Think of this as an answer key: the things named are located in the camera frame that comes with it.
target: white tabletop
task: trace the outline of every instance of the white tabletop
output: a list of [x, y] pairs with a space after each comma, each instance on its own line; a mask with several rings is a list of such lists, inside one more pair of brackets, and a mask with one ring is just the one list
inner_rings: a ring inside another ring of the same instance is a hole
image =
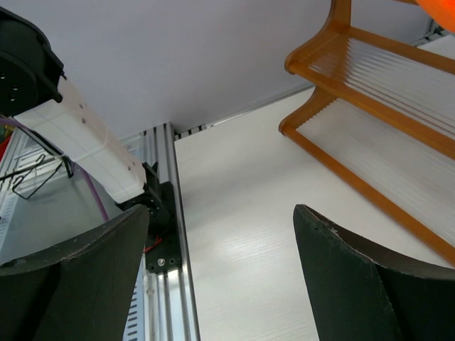
[[[443, 39], [432, 44], [450, 55], [444, 44], [455, 39]], [[312, 91], [176, 143], [202, 340], [318, 339], [294, 236], [296, 204], [390, 249], [449, 266], [278, 132]]]

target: wooden dish rack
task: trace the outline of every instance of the wooden dish rack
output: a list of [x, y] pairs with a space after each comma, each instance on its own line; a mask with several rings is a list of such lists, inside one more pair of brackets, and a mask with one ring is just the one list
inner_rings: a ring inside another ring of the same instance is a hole
[[332, 0], [288, 56], [316, 89], [279, 130], [455, 265], [455, 60], [354, 28], [350, 13]]

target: wall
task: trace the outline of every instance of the wall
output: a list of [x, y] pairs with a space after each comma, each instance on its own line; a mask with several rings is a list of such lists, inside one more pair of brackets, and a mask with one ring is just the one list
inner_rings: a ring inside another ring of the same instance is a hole
[[[189, 129], [304, 86], [284, 59], [322, 26], [330, 0], [15, 0], [67, 75], [118, 136], [171, 121]], [[353, 22], [399, 40], [427, 16], [386, 0], [354, 0]]]

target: wooden rack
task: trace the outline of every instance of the wooden rack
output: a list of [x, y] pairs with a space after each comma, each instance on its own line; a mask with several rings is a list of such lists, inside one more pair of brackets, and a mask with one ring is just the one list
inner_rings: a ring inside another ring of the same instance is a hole
[[[382, 185], [372, 185], [374, 179], [361, 176], [360, 169], [349, 169], [349, 162], [337, 160], [341, 154], [329, 153], [328, 145], [315, 143], [320, 141], [317, 136], [310, 139], [305, 134], [305, 124], [319, 113], [333, 116], [336, 111], [360, 121], [365, 117], [369, 120], [365, 126], [387, 130], [397, 141], [410, 144], [411, 136], [416, 146], [424, 146], [420, 149], [433, 148], [437, 155], [425, 153], [422, 160], [444, 164], [450, 171], [453, 166], [455, 172], [455, 60], [352, 27], [350, 6], [350, 0], [332, 0], [320, 32], [288, 56], [287, 71], [312, 81], [316, 89], [279, 130], [455, 265], [455, 243], [450, 241], [452, 236], [455, 241], [455, 228], [429, 228], [403, 202], [394, 202], [399, 193], [388, 195]], [[407, 158], [406, 151], [400, 158]], [[455, 202], [455, 193], [451, 194]]]

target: purple cable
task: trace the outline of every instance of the purple cable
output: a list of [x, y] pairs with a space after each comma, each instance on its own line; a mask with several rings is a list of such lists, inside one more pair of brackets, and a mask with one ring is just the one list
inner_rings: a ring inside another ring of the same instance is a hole
[[[22, 123], [17, 122], [14, 119], [5, 119], [3, 117], [0, 117], [0, 124], [8, 124], [9, 126], [16, 126], [16, 127], [20, 128], [20, 129], [24, 129], [24, 130], [27, 130], [27, 131], [30, 130], [26, 126], [24, 126]], [[78, 166], [78, 167], [80, 169], [80, 172], [82, 173], [82, 176], [85, 179], [85, 182], [87, 183], [88, 188], [90, 189], [90, 192], [92, 193], [93, 199], [95, 200], [95, 202], [96, 202], [96, 204], [98, 206], [98, 209], [100, 210], [102, 219], [105, 222], [108, 221], [109, 220], [109, 216], [107, 215], [106, 209], [105, 209], [104, 205], [102, 204], [102, 201], [101, 201], [100, 196], [98, 195], [97, 189], [93, 185], [93, 182], [92, 182], [92, 179], [90, 178], [90, 175], [88, 175], [88, 173], [85, 171], [85, 169], [83, 169], [80, 166]]]

